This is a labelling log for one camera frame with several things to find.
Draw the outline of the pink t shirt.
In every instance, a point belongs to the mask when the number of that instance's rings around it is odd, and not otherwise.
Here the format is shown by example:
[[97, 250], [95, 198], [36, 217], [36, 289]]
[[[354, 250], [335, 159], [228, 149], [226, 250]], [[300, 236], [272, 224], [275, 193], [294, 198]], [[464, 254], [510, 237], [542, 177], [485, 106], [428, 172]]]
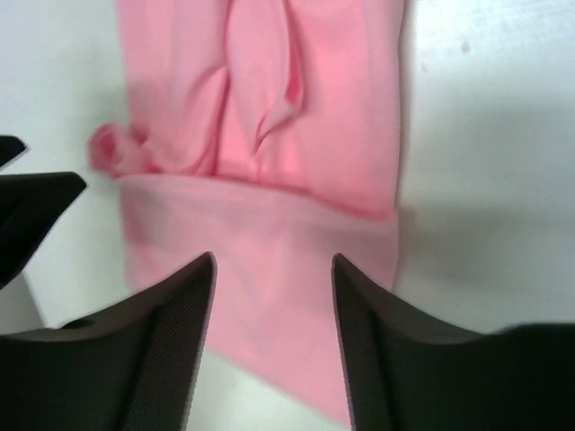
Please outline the pink t shirt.
[[212, 253], [208, 347], [348, 424], [332, 259], [394, 282], [403, 3], [115, 7], [129, 123], [89, 148], [119, 186], [128, 285]]

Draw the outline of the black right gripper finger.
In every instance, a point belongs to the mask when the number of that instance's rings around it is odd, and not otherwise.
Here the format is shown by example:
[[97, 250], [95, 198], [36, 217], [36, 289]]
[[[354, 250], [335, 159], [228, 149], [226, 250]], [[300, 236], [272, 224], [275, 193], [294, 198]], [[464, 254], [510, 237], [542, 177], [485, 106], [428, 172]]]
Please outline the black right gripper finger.
[[17, 136], [0, 136], [0, 168], [27, 151], [27, 145]]
[[56, 221], [86, 189], [75, 172], [1, 177], [1, 286], [18, 276]]

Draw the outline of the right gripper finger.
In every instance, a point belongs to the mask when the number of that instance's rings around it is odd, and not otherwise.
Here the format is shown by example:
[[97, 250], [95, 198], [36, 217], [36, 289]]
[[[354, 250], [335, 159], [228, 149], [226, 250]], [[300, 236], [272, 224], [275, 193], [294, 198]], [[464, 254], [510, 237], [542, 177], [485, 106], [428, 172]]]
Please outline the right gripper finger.
[[184, 429], [214, 278], [205, 253], [61, 328], [3, 335], [2, 429]]
[[572, 324], [465, 330], [378, 286], [342, 255], [332, 285], [354, 429], [573, 429]]

